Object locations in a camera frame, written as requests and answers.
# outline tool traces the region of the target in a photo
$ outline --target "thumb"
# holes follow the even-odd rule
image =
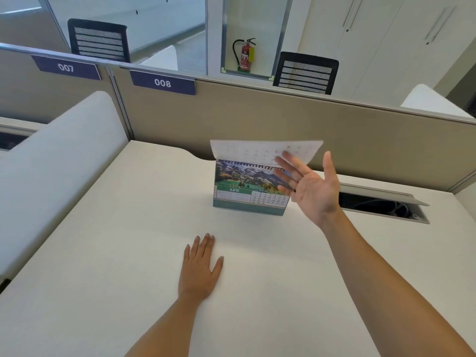
[[[337,181],[336,169],[334,168],[334,163],[332,162],[332,158],[330,156],[330,151],[326,151],[324,153],[324,158],[322,159],[322,166],[324,167],[324,178],[329,181]]]
[[[211,271],[211,276],[214,279],[215,283],[218,281],[218,278],[220,277],[221,269],[223,268],[223,259],[224,257],[218,258],[217,264],[215,264],[215,267]]]

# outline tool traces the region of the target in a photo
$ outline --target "calendar spiral binding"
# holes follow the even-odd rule
[[[244,163],[241,161],[232,161],[232,160],[224,160],[224,159],[222,160],[228,164],[244,165],[244,166],[252,167],[252,168],[260,168],[260,169],[268,169],[268,170],[273,170],[273,169],[283,170],[283,168],[280,168],[280,167],[269,167],[269,166],[260,165],[260,164]]]

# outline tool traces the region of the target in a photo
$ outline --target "person's left arm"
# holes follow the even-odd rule
[[[192,248],[187,245],[178,283],[178,298],[167,312],[132,346],[125,357],[187,357],[193,323],[200,304],[217,284],[223,267],[220,257],[210,271],[215,238],[197,236]]]

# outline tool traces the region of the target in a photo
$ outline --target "cabinet handle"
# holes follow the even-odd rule
[[[443,23],[441,24],[440,28],[438,29],[437,33],[435,34],[435,36],[433,36],[433,38],[431,39],[431,42],[435,41],[435,39],[437,38],[438,34],[440,33],[441,29],[443,29],[443,26],[446,24],[446,22],[448,21],[448,19],[450,18],[450,16],[453,14],[453,12],[456,10],[456,6],[453,6],[453,8],[451,9],[451,11],[449,12],[448,16],[446,17],[446,19],[443,21]]]
[[[445,13],[446,9],[448,7],[445,7],[443,9],[443,11],[441,11],[441,14],[440,16],[438,16],[437,20],[435,21],[435,23],[433,24],[433,26],[431,27],[430,31],[428,31],[427,35],[425,36],[425,40],[428,39],[428,36],[430,36],[431,32],[433,31],[433,29],[435,28],[435,26],[437,25],[438,21],[440,20],[440,18],[443,16],[443,14]]]
[[[347,16],[346,16],[346,19],[344,20],[344,23],[342,24],[342,27],[344,27],[347,23],[347,19],[349,18],[349,15],[350,15],[350,11],[352,11],[352,8],[354,6],[354,2],[356,0],[352,0],[352,3],[350,4],[350,8],[349,8],[349,11],[347,12]]]
[[[357,6],[357,11],[354,14],[354,18],[352,19],[352,22],[350,23],[350,26],[347,28],[348,30],[352,29],[352,25],[354,25],[354,21],[356,20],[358,11],[360,10],[360,6],[362,5],[362,1],[364,1],[364,0],[360,0],[359,5]]]

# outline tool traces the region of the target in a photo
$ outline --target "forearm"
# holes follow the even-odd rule
[[[187,357],[199,305],[196,299],[177,299],[125,357]]]
[[[339,210],[321,225],[348,291],[382,356],[474,356],[441,315]]]

